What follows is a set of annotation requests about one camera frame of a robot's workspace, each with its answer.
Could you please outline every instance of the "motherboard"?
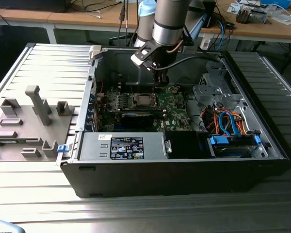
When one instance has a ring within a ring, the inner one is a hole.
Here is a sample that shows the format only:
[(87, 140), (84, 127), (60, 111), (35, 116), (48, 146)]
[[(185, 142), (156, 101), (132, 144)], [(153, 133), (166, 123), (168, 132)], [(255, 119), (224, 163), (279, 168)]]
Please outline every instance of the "motherboard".
[(159, 93), (107, 90), (97, 95), (101, 132), (189, 131), (190, 119), (179, 87)]

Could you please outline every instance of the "warning label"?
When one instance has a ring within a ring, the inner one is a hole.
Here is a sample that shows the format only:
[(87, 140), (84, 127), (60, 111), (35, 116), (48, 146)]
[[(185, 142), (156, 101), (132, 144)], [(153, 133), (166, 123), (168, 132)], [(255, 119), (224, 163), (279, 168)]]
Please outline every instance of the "warning label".
[(144, 151), (142, 137), (111, 138), (111, 159), (144, 159)]

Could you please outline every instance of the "paper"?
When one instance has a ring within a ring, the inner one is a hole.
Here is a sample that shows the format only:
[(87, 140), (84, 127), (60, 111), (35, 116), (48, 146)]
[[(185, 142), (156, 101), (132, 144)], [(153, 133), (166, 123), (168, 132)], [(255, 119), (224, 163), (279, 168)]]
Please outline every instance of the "paper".
[(272, 17), (272, 19), (274, 19), (280, 23), (286, 24), (286, 25), (291, 25), (291, 17), (287, 16), (287, 15), (275, 16), (275, 17)]
[(112, 134), (99, 134), (98, 140), (111, 140)]

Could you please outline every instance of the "green motherboard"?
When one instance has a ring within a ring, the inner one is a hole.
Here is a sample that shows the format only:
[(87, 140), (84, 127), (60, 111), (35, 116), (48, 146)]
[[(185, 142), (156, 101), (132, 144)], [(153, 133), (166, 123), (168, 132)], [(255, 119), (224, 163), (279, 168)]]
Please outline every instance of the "green motherboard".
[[(164, 132), (192, 130), (185, 101), (178, 87), (168, 86), (160, 93), (121, 93), (106, 91), (98, 113), (101, 132)], [(153, 117), (148, 127), (127, 128), (123, 115)]]

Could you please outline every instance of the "black box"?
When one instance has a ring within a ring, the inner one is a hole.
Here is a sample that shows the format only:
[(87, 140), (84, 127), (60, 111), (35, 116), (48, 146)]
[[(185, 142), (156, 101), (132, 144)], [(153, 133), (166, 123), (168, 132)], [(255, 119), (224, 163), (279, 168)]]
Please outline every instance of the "black box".
[(39, 10), (63, 13), (71, 0), (0, 0), (1, 9)]

